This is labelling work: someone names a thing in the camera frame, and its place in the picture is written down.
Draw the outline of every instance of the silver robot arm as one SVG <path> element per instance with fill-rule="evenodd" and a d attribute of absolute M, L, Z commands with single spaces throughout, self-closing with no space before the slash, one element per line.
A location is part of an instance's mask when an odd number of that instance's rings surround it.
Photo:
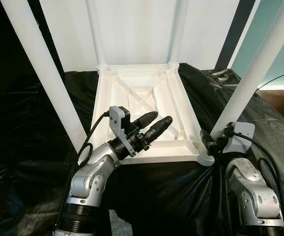
<path fill-rule="evenodd" d="M 96 213 L 109 176 L 120 166 L 121 160 L 129 155 L 134 157 L 141 150 L 148 150 L 149 144 L 172 122 L 168 116 L 152 125 L 145 134 L 139 132 L 157 116 L 157 112 L 150 112 L 130 122 L 128 110 L 110 107 L 109 126 L 116 138 L 96 148 L 87 164 L 74 174 L 54 236 L 95 235 Z"/>
<path fill-rule="evenodd" d="M 235 213 L 239 214 L 240 225 L 256 231 L 250 235 L 260 232 L 261 235 L 279 236 L 284 227 L 279 199 L 267 186 L 261 172 L 245 158 L 253 133 L 253 124 L 231 122 L 216 141 L 206 131 L 201 131 L 201 138 L 209 155 L 222 158 L 226 188 L 236 196 L 238 211 Z"/>

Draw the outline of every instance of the white frame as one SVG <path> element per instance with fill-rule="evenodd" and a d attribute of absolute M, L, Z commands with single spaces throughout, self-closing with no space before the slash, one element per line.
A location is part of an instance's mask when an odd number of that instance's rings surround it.
<path fill-rule="evenodd" d="M 55 67 L 27 0 L 1 0 L 1 2 L 37 76 L 71 139 L 73 146 L 78 152 L 86 138 L 85 130 Z M 172 35 L 173 43 L 170 45 L 171 55 L 168 62 L 168 64 L 172 66 L 178 65 L 177 57 L 181 46 L 188 3 L 189 0 L 180 0 L 177 4 L 174 25 L 175 33 Z M 97 68 L 99 71 L 105 68 L 107 63 L 104 59 L 101 44 L 95 0 L 87 0 L 87 6 L 98 62 Z M 237 121 L 283 44 L 284 3 L 247 73 L 242 77 L 241 82 L 214 126 L 211 133 L 214 139 L 220 136 L 227 123 Z"/>

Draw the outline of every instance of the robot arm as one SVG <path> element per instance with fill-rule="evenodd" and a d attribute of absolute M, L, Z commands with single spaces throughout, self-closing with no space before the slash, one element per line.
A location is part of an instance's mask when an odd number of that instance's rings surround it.
<path fill-rule="evenodd" d="M 284 227 L 280 203 L 275 192 L 269 188 L 251 161 L 245 156 L 251 147 L 251 141 L 232 136 L 232 133 L 242 134 L 252 139 L 254 125 L 251 123 L 229 123 L 224 129 L 224 135 L 214 141 L 207 132 L 201 132 L 202 142 L 208 154 L 221 154 L 225 163 L 226 187 L 229 193 L 235 195 L 238 204 L 240 225 L 251 229 L 250 235 L 282 235 Z"/>
<path fill-rule="evenodd" d="M 87 164 L 72 178 L 70 192 L 54 236 L 95 235 L 96 213 L 111 173 L 120 166 L 120 160 L 148 150 L 149 144 L 158 138 L 171 124 L 165 117 L 152 125 L 145 134 L 139 131 L 148 126 L 157 112 L 150 112 L 134 122 L 123 107 L 109 109 L 109 125 L 116 138 L 96 148 Z"/>

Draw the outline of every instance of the cable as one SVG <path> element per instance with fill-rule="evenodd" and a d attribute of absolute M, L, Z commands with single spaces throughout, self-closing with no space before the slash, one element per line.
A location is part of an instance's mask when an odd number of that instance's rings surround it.
<path fill-rule="evenodd" d="M 85 139 L 85 141 L 83 142 L 83 145 L 81 147 L 81 149 L 79 150 L 78 154 L 77 154 L 77 160 L 79 159 L 80 155 L 82 154 L 82 152 L 84 151 L 84 149 L 88 146 L 90 146 L 90 149 L 89 149 L 89 153 L 87 155 L 87 157 L 85 158 L 85 160 L 83 160 L 80 164 L 79 164 L 79 168 L 82 168 L 83 166 L 86 165 L 86 163 L 89 161 L 91 155 L 92 155 L 92 152 L 93 152 L 93 145 L 88 143 L 88 140 L 90 139 L 90 137 L 92 136 L 93 132 L 95 131 L 95 129 L 97 128 L 97 126 L 99 125 L 99 123 L 101 122 L 101 120 L 104 118 L 104 117 L 108 117 L 109 116 L 109 111 L 108 112 L 105 112 L 103 113 L 98 119 L 97 121 L 95 122 L 95 124 L 93 125 L 92 129 L 90 130 L 90 132 L 87 134 L 87 137 Z"/>
<path fill-rule="evenodd" d="M 68 174 L 68 178 L 67 178 L 67 182 L 66 182 L 66 185 L 65 185 L 65 192 L 64 192 L 64 197 L 63 197 L 63 200 L 61 202 L 61 207 L 60 207 L 60 211 L 59 211 L 59 215 L 57 217 L 57 221 L 54 225 L 54 230 L 55 230 L 55 227 L 59 224 L 59 221 L 60 221 L 60 218 L 61 218 L 61 215 L 62 215 L 62 212 L 63 212 L 63 206 L 64 206 L 64 203 L 66 202 L 67 200 L 67 197 L 68 197 L 68 190 L 69 190 L 69 185 L 72 181 L 72 177 L 75 173 L 75 170 L 79 170 L 80 168 L 82 168 L 83 166 L 86 165 L 86 163 L 89 161 L 91 155 L 92 155 L 92 152 L 93 152 L 93 145 L 91 143 L 88 143 L 88 140 L 90 139 L 90 137 L 92 136 L 93 132 L 95 131 L 95 129 L 97 128 L 97 126 L 99 125 L 99 123 L 101 122 L 101 120 L 104 118 L 104 117 L 108 117 L 109 116 L 109 111 L 103 113 L 98 119 L 97 121 L 95 122 L 95 124 L 93 125 L 93 127 L 91 128 L 90 132 L 87 134 L 87 137 L 85 139 L 85 141 L 83 142 L 83 145 L 81 147 L 81 149 L 79 150 L 79 152 L 77 153 L 77 156 L 76 156 L 76 160 L 74 161 L 73 163 L 73 166 Z M 84 151 L 84 149 L 86 147 L 90 146 L 90 149 L 89 149 L 89 153 L 87 155 L 87 157 L 85 158 L 85 160 L 83 160 L 79 166 L 76 168 L 77 166 L 77 161 L 80 157 L 80 155 L 82 154 L 82 152 Z"/>
<path fill-rule="evenodd" d="M 263 170 L 262 170 L 262 168 L 261 168 L 261 161 L 263 161 L 263 162 L 267 165 L 267 167 L 269 168 L 270 172 L 272 173 L 274 182 L 275 182 L 275 184 L 276 184 L 276 186 L 277 186 L 278 180 L 277 180 L 277 178 L 276 178 L 276 174 L 275 174 L 275 171 L 274 171 L 273 168 L 272 168 L 272 165 L 270 164 L 270 162 L 269 162 L 267 159 L 265 159 L 265 158 L 263 158 L 263 157 L 259 158 L 259 159 L 258 159 L 258 166 L 259 166 L 259 168 L 260 168 L 260 172 L 261 172 L 261 173 L 263 173 Z"/>
<path fill-rule="evenodd" d="M 273 156 L 261 144 L 259 144 L 255 140 L 253 140 L 253 139 L 251 139 L 251 138 L 249 138 L 249 137 L 247 137 L 247 136 L 245 136 L 243 134 L 239 134 L 239 133 L 235 133 L 235 132 L 232 132 L 231 134 L 252 142 L 256 146 L 258 146 L 258 148 L 260 148 L 268 156 L 268 158 L 270 159 L 270 161 L 271 161 L 271 163 L 273 165 L 273 168 L 269 167 L 269 169 L 272 172 L 274 180 L 276 181 L 276 185 L 277 185 L 279 196 L 280 196 L 280 200 L 281 200 L 281 212 L 282 212 L 282 215 L 284 216 L 284 193 L 283 193 L 283 187 L 282 187 L 282 181 L 281 181 L 281 174 L 280 174 L 280 171 L 278 169 L 278 166 L 277 166 L 276 162 L 274 161 Z"/>
<path fill-rule="evenodd" d="M 258 91 L 260 88 L 262 88 L 263 86 L 265 86 L 265 85 L 271 83 L 272 81 L 274 81 L 274 80 L 276 80 L 276 79 L 278 79 L 278 78 L 280 78 L 280 77 L 283 77 L 283 76 L 284 76 L 284 74 L 282 74 L 282 75 L 280 75 L 280 76 L 278 76 L 278 77 L 276 77 L 276 78 L 274 78 L 274 79 L 272 79 L 272 80 L 266 82 L 265 84 L 263 84 L 263 85 L 261 85 L 260 87 L 258 87 L 254 92 L 257 92 L 257 91 Z"/>

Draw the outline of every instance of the white tray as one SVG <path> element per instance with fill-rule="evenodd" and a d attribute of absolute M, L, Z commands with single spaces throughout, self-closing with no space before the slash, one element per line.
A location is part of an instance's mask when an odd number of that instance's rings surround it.
<path fill-rule="evenodd" d="M 210 166 L 214 159 L 198 152 L 202 145 L 200 125 L 178 74 L 178 68 L 166 64 L 116 65 L 99 73 L 93 123 L 110 106 L 123 106 L 130 111 L 131 121 L 157 111 L 157 120 L 172 116 L 169 128 L 147 151 L 127 157 L 122 164 L 197 161 Z M 94 148 L 114 139 L 109 120 L 103 119 L 90 142 Z"/>

